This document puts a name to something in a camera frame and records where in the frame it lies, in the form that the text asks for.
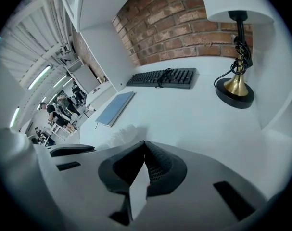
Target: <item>woman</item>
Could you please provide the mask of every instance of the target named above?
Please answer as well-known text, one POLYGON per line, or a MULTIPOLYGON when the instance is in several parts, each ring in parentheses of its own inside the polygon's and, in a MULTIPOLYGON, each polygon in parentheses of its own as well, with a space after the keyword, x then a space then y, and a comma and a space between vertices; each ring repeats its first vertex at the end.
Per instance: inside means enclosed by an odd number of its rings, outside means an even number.
POLYGON ((80 116, 80 112, 77 111, 76 108, 74 108, 73 104, 71 104, 71 102, 68 100, 67 97, 58 97, 57 98, 57 102, 64 108, 67 108, 69 111, 77 114, 78 116, 80 116))
POLYGON ((55 122, 59 126, 65 128, 69 131, 70 136, 72 136, 74 133, 77 132, 77 130, 74 128, 74 126, 71 123, 69 123, 67 120, 63 119, 58 113, 56 113, 55 107, 53 105, 51 105, 51 104, 47 105, 46 103, 41 102, 40 107, 41 107, 41 109, 47 110, 47 112, 50 114, 50 116, 49 116, 50 122, 55 119, 56 120, 55 122))

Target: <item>floor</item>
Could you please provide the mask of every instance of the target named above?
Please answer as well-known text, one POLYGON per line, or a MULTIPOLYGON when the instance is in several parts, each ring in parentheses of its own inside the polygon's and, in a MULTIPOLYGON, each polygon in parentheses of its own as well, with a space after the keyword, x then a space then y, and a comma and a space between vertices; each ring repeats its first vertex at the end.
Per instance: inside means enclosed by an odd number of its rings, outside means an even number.
POLYGON ((85 110, 85 107, 79 107, 77 109, 81 114, 82 117, 77 120, 76 117, 71 117, 72 118, 72 122, 77 121, 76 123, 76 128, 77 128, 77 133, 73 134, 71 137, 69 136, 69 134, 63 132, 63 131, 58 131, 57 133, 59 133, 60 136, 62 136, 63 138, 65 138, 65 140, 61 140, 60 138, 58 138, 57 136, 54 135, 54 140, 56 141, 56 144, 80 144, 80 126, 87 120, 87 116, 83 113, 83 111, 85 110))

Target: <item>desk lamp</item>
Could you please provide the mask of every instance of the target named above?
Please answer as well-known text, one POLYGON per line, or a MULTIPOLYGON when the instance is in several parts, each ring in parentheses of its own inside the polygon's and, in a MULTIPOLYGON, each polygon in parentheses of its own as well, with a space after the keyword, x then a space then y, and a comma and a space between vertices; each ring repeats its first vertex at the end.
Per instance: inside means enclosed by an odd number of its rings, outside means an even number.
POLYGON ((245 109, 252 105, 254 100, 253 90, 244 83, 244 73, 253 65, 251 52, 245 42, 243 21, 247 20, 246 11, 228 11, 229 17, 237 22, 238 35, 234 42, 239 56, 231 65, 230 70, 218 77, 214 81, 216 94, 225 103, 239 109, 245 109), (223 76, 234 73, 233 78, 223 78, 223 76))
POLYGON ((230 70, 214 81, 216 94, 228 105, 245 109, 252 105, 254 92, 244 83, 244 74, 253 65, 252 55, 245 42, 243 23, 271 24, 272 11, 266 0, 203 0, 209 21, 237 23, 238 35, 234 39, 238 57, 230 70), (233 78, 222 78, 229 73, 233 78))

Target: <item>brass lamp stem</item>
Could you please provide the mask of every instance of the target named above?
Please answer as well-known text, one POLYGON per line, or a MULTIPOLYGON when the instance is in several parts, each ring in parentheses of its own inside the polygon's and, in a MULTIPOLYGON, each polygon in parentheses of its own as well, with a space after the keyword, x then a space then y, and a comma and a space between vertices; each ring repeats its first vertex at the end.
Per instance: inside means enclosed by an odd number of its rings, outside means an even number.
MULTIPOLYGON (((237 72, 242 71, 244 66, 241 66, 243 61, 238 61, 238 65, 240 67, 237 67, 237 72)), ((243 75, 234 75, 234 77, 224 83, 224 86, 227 91, 231 92, 234 95, 237 96, 246 96, 248 94, 248 90, 244 84, 244 76, 243 75)))

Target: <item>brick wall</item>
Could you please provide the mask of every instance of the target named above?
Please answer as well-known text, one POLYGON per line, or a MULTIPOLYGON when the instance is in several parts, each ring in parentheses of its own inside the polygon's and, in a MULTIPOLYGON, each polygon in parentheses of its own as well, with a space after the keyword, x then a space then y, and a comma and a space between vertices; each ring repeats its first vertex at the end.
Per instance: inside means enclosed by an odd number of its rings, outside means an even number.
MULTIPOLYGON (((113 20, 135 66, 179 57, 237 56, 236 24, 210 22, 203 0, 129 0, 113 20)), ((252 29, 245 25, 252 47, 252 29)))
POLYGON ((96 59, 93 57, 83 37, 81 36, 80 33, 77 33, 74 30, 74 28, 72 28, 72 31, 73 31, 73 40, 75 43, 75 51, 77 55, 82 59, 82 62, 85 65, 89 66, 90 70, 93 72, 95 77, 100 77, 102 80, 104 80, 104 72, 100 68, 96 59))

